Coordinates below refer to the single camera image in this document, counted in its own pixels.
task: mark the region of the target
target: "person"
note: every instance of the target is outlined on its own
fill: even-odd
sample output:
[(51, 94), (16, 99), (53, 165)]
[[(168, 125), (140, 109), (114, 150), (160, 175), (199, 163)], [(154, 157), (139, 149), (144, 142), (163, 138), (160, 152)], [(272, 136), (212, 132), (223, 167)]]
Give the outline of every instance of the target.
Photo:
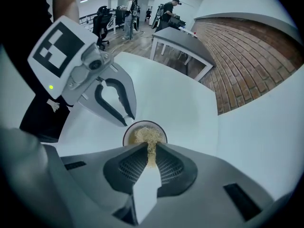
[(175, 17), (173, 14), (173, 7), (177, 6), (180, 3), (179, 0), (172, 0), (167, 2), (163, 6), (163, 15), (160, 17), (160, 24), (155, 32), (165, 29), (169, 26), (169, 20), (171, 17)]
[[(20, 10), (28, 12), (16, 11), (16, 2), (21, 4)], [(51, 14), (48, 12), (50, 6), (47, 0), (7, 0), (5, 6), (7, 8), (3, 11), (3, 15), (11, 19), (5, 33), (1, 33), (4, 49), (17, 71), (35, 93), (19, 128), (37, 136), (42, 142), (57, 142), (69, 109), (61, 96), (53, 99), (48, 94), (27, 61), (37, 41), (52, 25)], [(62, 15), (79, 23), (76, 0), (53, 0), (53, 20)], [(29, 18), (30, 23), (20, 24), (20, 21), (28, 21)], [(18, 33), (20, 28), (26, 31), (21, 37)]]
[(132, 15), (135, 6), (137, 5), (137, 0), (129, 0), (127, 6), (125, 8), (122, 8), (122, 11), (125, 12), (125, 18), (124, 18), (124, 31), (125, 35), (123, 37), (123, 40), (131, 40), (133, 39), (133, 23), (134, 23), (134, 17)]
[(150, 18), (151, 18), (151, 11), (150, 11), (150, 9), (148, 9), (146, 11), (146, 19), (150, 19)]

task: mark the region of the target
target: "red brick wall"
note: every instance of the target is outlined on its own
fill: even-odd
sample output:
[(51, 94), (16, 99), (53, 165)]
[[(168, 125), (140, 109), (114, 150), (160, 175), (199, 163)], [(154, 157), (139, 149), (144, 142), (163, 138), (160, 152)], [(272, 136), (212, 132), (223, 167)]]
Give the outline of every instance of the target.
[(303, 63), (303, 48), (268, 25), (244, 19), (199, 19), (197, 32), (217, 66), (201, 83), (216, 93), (218, 114), (267, 93)]

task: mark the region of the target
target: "ceiling light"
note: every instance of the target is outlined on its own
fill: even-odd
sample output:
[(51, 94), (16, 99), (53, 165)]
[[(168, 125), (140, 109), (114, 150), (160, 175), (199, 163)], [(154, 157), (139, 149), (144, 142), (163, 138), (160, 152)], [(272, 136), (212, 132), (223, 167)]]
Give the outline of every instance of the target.
[(80, 2), (86, 2), (87, 0), (80, 0)]

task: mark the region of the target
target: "man with cap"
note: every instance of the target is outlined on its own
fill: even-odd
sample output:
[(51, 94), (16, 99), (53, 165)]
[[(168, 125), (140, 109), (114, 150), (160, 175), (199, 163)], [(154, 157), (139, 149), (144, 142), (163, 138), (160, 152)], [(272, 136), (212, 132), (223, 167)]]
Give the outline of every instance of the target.
[(126, 11), (125, 18), (124, 18), (125, 35), (123, 37), (123, 40), (131, 40), (133, 38), (134, 17), (132, 15), (132, 13), (133, 13), (136, 5), (137, 5), (137, 0), (129, 0), (127, 6), (125, 8), (121, 9), (123, 11)]
[(173, 7), (177, 6), (180, 3), (179, 0), (172, 0), (171, 2), (167, 2), (163, 6), (163, 15), (160, 17), (160, 24), (155, 32), (165, 29), (169, 26), (169, 20), (171, 17), (175, 17), (173, 14)]

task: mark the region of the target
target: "white tabletop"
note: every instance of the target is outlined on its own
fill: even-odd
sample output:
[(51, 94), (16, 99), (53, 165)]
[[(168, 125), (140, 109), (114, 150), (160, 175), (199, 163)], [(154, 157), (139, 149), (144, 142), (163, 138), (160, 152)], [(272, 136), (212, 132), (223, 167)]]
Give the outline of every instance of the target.
[[(144, 57), (122, 52), (114, 60), (133, 80), (135, 122), (154, 121), (166, 132), (168, 143), (216, 154), (218, 112), (214, 92)], [(103, 97), (122, 114), (114, 88), (108, 87)], [(127, 127), (118, 127), (75, 104), (56, 144), (57, 151), (59, 156), (68, 156), (118, 148), (123, 145), (126, 130)]]
[(182, 30), (182, 31), (185, 31), (186, 33), (188, 33), (188, 34), (192, 35), (193, 37), (197, 38), (197, 35), (194, 34), (192, 31), (190, 31), (190, 30), (188, 30), (186, 28), (183, 28), (183, 27), (179, 27), (179, 29)]

